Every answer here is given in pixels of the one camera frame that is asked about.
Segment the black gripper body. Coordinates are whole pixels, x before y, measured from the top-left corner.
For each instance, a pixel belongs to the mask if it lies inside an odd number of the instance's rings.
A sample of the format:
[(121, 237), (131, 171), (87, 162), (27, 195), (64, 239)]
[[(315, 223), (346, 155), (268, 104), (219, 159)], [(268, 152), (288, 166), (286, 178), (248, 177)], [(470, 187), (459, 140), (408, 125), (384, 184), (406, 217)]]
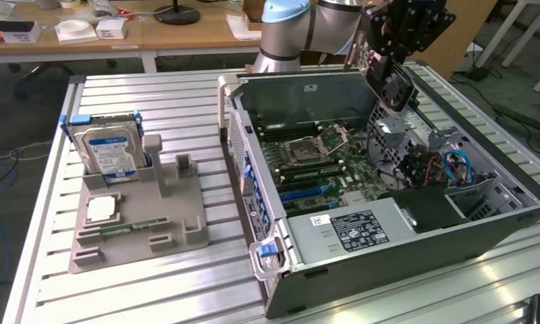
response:
[(456, 21), (446, 1), (383, 1), (362, 10), (359, 31), (371, 50), (398, 63), (424, 52)]

